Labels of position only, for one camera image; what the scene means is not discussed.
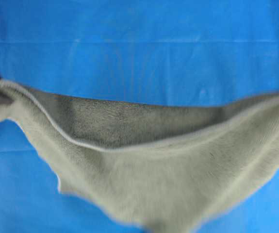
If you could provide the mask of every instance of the fuzzy texture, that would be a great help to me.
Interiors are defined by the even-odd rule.
[[[59,191],[116,221],[187,233],[250,196],[279,168],[279,93],[221,107],[81,99],[0,81]]]

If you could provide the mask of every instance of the fabric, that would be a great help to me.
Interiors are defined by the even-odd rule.
[[[154,233],[186,233],[242,201],[279,168],[279,93],[223,107],[74,98],[0,81],[16,122],[62,193]]]
[[[276,0],[0,0],[0,74],[52,93],[171,106],[279,91]],[[0,123],[0,233],[143,233],[57,178],[20,128]],[[279,170],[197,233],[279,232]]]

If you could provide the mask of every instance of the blue background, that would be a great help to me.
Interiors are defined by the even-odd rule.
[[[0,0],[0,75],[44,91],[213,106],[279,91],[279,0]],[[60,195],[0,123],[0,233],[143,233]],[[198,233],[279,233],[279,171]]]

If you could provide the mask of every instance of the gray fleece fabric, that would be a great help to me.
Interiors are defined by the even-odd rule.
[[[0,81],[16,122],[61,193],[153,233],[187,233],[279,168],[279,93],[226,106],[165,107],[75,98]]]

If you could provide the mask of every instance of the blue surface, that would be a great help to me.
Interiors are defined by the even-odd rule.
[[[176,106],[279,90],[277,0],[0,0],[0,74],[41,90]],[[143,233],[57,192],[19,127],[0,124],[0,233]],[[279,233],[279,171],[198,233]]]

